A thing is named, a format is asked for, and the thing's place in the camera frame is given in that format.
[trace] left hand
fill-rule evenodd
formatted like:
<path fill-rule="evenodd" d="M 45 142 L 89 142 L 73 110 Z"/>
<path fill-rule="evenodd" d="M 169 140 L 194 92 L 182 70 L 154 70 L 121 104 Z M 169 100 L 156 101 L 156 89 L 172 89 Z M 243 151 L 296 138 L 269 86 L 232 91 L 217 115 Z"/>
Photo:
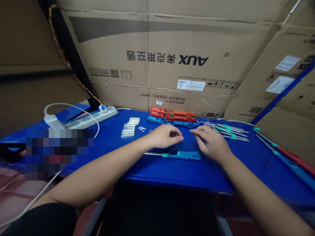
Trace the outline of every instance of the left hand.
<path fill-rule="evenodd" d="M 184 140 L 180 130 L 172 125 L 160 125 L 146 135 L 153 148 L 167 148 Z"/>

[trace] cardboard box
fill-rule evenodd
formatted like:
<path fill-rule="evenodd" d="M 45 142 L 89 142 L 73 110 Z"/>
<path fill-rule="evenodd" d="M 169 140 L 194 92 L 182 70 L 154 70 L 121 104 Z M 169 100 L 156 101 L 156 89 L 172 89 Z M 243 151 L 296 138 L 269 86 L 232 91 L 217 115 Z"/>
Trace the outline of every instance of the cardboard box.
<path fill-rule="evenodd" d="M 284 21 L 297 0 L 59 0 L 64 10 L 98 10 L 127 14 L 154 14 L 181 17 L 212 18 L 216 20 L 256 22 Z"/>
<path fill-rule="evenodd" d="M 315 122 L 274 107 L 257 124 L 262 134 L 315 167 Z"/>
<path fill-rule="evenodd" d="M 0 74 L 66 69 L 38 2 L 1 4 Z"/>
<path fill-rule="evenodd" d="M 315 121 L 315 70 L 305 76 L 277 106 Z"/>
<path fill-rule="evenodd" d="M 149 111 L 151 107 L 194 112 L 198 117 L 217 119 L 232 97 L 166 89 L 93 83 L 102 103 L 114 107 Z"/>
<path fill-rule="evenodd" d="M 0 139 L 43 120 L 44 108 L 51 103 L 78 104 L 90 98 L 71 75 L 1 82 L 0 99 L 5 113 L 0 116 Z M 48 109 L 56 114 L 69 106 Z"/>
<path fill-rule="evenodd" d="M 274 99 L 266 89 L 279 77 L 296 78 L 315 60 L 315 29 L 287 27 L 281 30 L 261 54 L 237 90 L 239 97 Z"/>
<path fill-rule="evenodd" d="M 226 108 L 224 120 L 250 123 L 272 100 L 234 97 Z"/>
<path fill-rule="evenodd" d="M 65 15 L 93 82 L 220 95 L 235 94 L 278 29 L 120 12 Z"/>
<path fill-rule="evenodd" d="M 286 24 L 315 28 L 315 1 L 301 0 Z"/>

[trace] blue metal frame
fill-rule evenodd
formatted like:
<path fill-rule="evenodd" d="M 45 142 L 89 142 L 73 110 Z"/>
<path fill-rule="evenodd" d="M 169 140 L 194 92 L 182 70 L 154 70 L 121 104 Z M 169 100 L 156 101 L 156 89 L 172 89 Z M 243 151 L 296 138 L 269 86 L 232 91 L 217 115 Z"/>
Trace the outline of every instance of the blue metal frame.
<path fill-rule="evenodd" d="M 309 65 L 282 93 L 278 95 L 252 122 L 251 124 L 257 124 L 268 112 L 273 109 L 276 104 L 288 94 L 308 73 L 310 73 L 315 67 L 315 62 Z"/>

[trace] hand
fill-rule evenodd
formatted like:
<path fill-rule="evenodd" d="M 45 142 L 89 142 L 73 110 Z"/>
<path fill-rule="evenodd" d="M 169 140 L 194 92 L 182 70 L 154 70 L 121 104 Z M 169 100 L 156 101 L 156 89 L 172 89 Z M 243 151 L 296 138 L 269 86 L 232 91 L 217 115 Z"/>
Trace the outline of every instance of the hand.
<path fill-rule="evenodd" d="M 146 138 L 153 148 L 167 148 L 184 140 L 179 129 L 172 125 L 160 125 Z"/>
<path fill-rule="evenodd" d="M 190 132 L 195 135 L 200 150 L 219 164 L 222 165 L 234 157 L 224 137 L 212 128 L 200 126 Z"/>

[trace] forearm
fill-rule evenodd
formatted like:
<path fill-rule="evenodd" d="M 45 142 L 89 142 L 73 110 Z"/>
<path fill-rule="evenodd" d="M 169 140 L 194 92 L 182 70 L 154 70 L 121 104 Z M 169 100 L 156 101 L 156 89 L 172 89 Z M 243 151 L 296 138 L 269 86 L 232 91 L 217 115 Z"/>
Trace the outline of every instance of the forearm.
<path fill-rule="evenodd" d="M 151 148 L 151 144 L 144 136 L 107 153 L 69 175 L 34 206 L 50 198 L 75 208 L 86 207 L 102 197 Z"/>
<path fill-rule="evenodd" d="M 314 231 L 235 156 L 222 167 L 266 235 L 314 235 Z"/>

